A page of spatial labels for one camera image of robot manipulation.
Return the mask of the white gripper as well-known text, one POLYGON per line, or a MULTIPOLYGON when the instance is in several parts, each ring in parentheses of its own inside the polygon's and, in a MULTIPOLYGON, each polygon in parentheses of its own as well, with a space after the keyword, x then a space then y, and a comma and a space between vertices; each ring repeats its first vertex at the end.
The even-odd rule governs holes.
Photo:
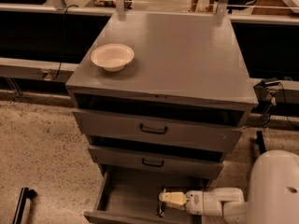
POLYGON ((159 200, 166 203, 166 207, 186 210, 189 214, 201 216, 204 214, 204 192, 200 190, 191 190, 183 192, 162 192, 159 200))

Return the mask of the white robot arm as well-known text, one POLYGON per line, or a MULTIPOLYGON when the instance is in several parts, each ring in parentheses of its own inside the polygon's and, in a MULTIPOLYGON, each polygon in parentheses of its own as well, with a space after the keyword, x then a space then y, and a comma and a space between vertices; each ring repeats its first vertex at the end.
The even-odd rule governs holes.
POLYGON ((189 190, 158 196, 156 215, 174 208, 193 216, 222 217, 227 224, 299 224, 299 156, 270 150, 254 163, 249 195, 238 188, 189 190))

